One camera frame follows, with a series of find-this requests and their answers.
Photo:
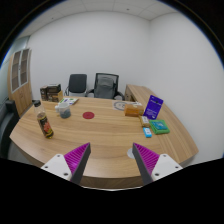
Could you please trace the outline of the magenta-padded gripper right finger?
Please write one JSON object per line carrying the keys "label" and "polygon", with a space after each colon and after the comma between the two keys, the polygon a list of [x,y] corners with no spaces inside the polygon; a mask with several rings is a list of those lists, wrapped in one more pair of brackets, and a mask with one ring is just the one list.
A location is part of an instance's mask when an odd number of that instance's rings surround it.
{"label": "magenta-padded gripper right finger", "polygon": [[157,154],[137,143],[133,144],[132,153],[138,165],[143,185],[182,169],[168,154]]}

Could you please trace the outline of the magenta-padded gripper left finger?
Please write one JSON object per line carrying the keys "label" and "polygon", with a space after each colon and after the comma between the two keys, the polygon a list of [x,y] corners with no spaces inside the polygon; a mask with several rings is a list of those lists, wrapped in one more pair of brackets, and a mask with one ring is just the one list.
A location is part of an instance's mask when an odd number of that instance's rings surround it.
{"label": "magenta-padded gripper left finger", "polygon": [[56,154],[42,169],[79,185],[90,153],[90,144],[86,143],[65,155]]}

